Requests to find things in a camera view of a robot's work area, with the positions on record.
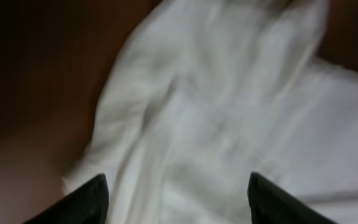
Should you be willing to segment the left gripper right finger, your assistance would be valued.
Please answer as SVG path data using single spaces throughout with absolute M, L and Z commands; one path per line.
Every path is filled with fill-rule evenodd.
M 334 224 L 257 172 L 250 174 L 252 224 Z

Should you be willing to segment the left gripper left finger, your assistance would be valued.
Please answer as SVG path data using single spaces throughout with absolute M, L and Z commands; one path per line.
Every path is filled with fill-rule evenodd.
M 109 191 L 104 174 L 98 174 L 24 224 L 105 224 Z

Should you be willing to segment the white printed t-shirt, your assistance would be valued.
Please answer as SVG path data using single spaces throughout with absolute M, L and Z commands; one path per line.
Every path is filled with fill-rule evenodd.
M 106 176 L 108 223 L 250 223 L 256 171 L 358 223 L 358 73 L 318 60 L 326 1 L 164 1 L 114 64 L 65 177 Z

